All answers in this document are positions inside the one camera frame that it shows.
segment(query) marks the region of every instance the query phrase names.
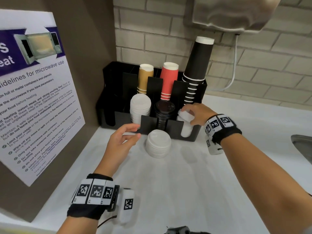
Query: hand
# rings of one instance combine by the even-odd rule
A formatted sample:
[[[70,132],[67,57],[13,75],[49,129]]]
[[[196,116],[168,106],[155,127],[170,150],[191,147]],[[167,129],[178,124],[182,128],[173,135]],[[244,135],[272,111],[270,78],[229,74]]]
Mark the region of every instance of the hand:
[[[110,137],[104,156],[95,169],[94,173],[112,177],[119,166],[127,157],[129,150],[134,146],[141,134],[123,135],[125,132],[134,132],[138,130],[138,124],[125,124],[116,130]]]
[[[183,111],[188,111],[190,114],[195,116],[194,120],[190,122],[190,124],[193,125],[205,125],[206,121],[214,116],[217,115],[216,112],[211,110],[209,107],[205,106],[204,104],[194,103],[194,104],[186,104],[182,108]]]

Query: stack of brown cups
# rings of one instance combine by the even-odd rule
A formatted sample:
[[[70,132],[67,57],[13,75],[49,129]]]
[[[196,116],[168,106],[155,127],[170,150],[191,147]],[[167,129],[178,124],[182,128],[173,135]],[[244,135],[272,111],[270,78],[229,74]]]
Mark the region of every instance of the stack of brown cups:
[[[138,94],[146,94],[147,80],[154,76],[154,67],[150,64],[141,64],[138,71]]]
[[[174,81],[177,80],[179,65],[173,62],[165,62],[161,70],[160,78],[163,79],[163,89],[161,91],[162,100],[170,100]]]
[[[185,96],[184,105],[194,102],[197,86],[205,80],[214,39],[200,37],[196,38],[193,45],[188,64],[183,73],[182,80],[188,82],[188,90]]]

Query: black cup organizer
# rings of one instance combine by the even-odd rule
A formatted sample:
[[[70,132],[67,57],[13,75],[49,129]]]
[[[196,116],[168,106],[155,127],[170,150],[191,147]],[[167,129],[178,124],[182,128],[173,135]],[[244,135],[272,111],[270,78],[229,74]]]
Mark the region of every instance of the black cup organizer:
[[[102,128],[118,129],[123,124],[131,123],[130,100],[137,93],[139,65],[111,62],[103,69],[105,86],[96,103],[98,122]],[[154,77],[148,78],[147,96],[151,99],[150,116],[141,117],[141,128],[137,133],[149,134],[156,129],[154,105],[160,100],[162,90],[161,69],[154,68]],[[189,83],[182,81],[183,72],[179,71],[178,80],[173,84],[170,101],[176,109],[174,115],[168,120],[165,131],[172,139],[195,141],[201,129],[200,125],[193,127],[191,135],[187,138],[181,136],[182,121],[177,121],[177,112],[184,106],[185,95]],[[207,87],[206,80],[197,87],[194,102],[201,103]]]

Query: wristband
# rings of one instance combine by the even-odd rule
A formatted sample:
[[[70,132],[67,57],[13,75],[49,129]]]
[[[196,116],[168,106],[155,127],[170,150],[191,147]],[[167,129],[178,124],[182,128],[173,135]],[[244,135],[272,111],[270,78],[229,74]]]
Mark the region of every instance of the wristband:
[[[111,177],[89,174],[72,196],[67,216],[99,220],[112,201],[115,182]]]
[[[224,138],[232,134],[242,134],[241,130],[237,128],[234,121],[224,114],[214,115],[210,117],[207,122],[208,124],[205,129],[206,134],[212,142],[219,145]]]

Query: black cable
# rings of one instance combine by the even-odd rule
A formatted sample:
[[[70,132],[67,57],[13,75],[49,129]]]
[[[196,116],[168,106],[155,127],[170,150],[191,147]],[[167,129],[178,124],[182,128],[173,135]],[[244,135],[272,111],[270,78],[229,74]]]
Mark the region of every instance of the black cable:
[[[117,218],[117,215],[111,216],[110,218],[106,219],[104,222],[102,222],[102,223],[98,226],[98,228],[99,228],[100,226],[102,226],[104,223],[106,223],[108,220],[111,220],[111,219],[113,219],[113,218]]]

